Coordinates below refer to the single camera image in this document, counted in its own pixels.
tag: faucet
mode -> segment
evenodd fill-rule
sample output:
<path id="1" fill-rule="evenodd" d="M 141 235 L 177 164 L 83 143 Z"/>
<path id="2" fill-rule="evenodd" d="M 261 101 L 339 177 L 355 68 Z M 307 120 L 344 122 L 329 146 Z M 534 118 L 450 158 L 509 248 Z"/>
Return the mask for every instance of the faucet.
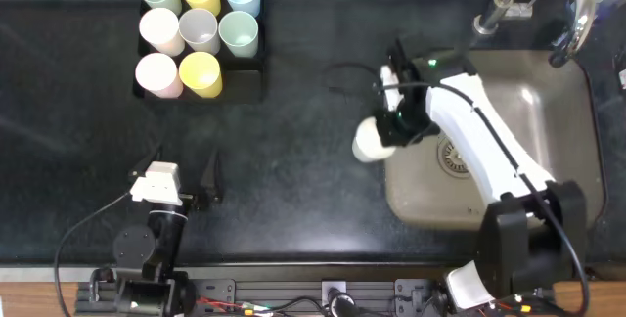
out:
<path id="1" fill-rule="evenodd" d="M 513 3 L 514 0 L 493 0 L 483 15 L 475 17 L 473 30 L 477 38 L 494 34 L 498 29 L 498 21 L 505 16 Z M 595 16 L 596 0 L 576 0 L 576 14 L 572 26 L 559 38 L 557 47 L 549 58 L 550 65 L 560 68 L 580 50 Z"/>

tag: countertop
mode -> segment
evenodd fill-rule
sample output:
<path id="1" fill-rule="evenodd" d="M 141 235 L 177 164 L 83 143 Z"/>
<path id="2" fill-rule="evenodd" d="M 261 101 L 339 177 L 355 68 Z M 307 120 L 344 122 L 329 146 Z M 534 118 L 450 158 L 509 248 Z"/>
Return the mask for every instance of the countertop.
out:
<path id="1" fill-rule="evenodd" d="M 487 2 L 265 0 L 262 104 L 155 105 L 131 93 L 139 0 L 0 0 L 0 263 L 51 264 L 65 230 L 128 190 L 127 171 L 159 140 L 184 181 L 200 176 L 212 147 L 223 160 L 224 203 L 191 215 L 181 265 L 470 260 L 475 233 L 402 223 L 382 163 L 352 155 L 356 126 L 380 103 L 373 77 L 324 71 L 377 68 L 397 36 L 453 47 Z M 565 2 L 539 0 L 531 21 L 502 24 L 479 48 L 549 49 Z M 611 62 L 625 22 L 622 8 L 579 55 L 606 189 L 592 263 L 626 261 L 626 111 Z M 110 209 L 73 236 L 63 263 L 113 262 L 112 239 L 147 212 L 130 200 Z"/>

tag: wooden table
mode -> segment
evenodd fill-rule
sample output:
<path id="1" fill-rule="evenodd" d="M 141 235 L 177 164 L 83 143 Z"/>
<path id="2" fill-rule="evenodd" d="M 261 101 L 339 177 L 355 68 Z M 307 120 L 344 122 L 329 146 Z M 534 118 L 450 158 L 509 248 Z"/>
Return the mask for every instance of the wooden table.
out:
<path id="1" fill-rule="evenodd" d="M 67 308 L 73 308 L 76 283 L 63 283 Z M 592 282 L 591 309 L 588 316 L 619 316 L 624 311 L 626 282 Z M 555 285 L 559 306 L 573 311 L 580 304 L 579 283 Z M 1 283 L 0 297 L 4 317 L 63 317 L 52 283 Z"/>

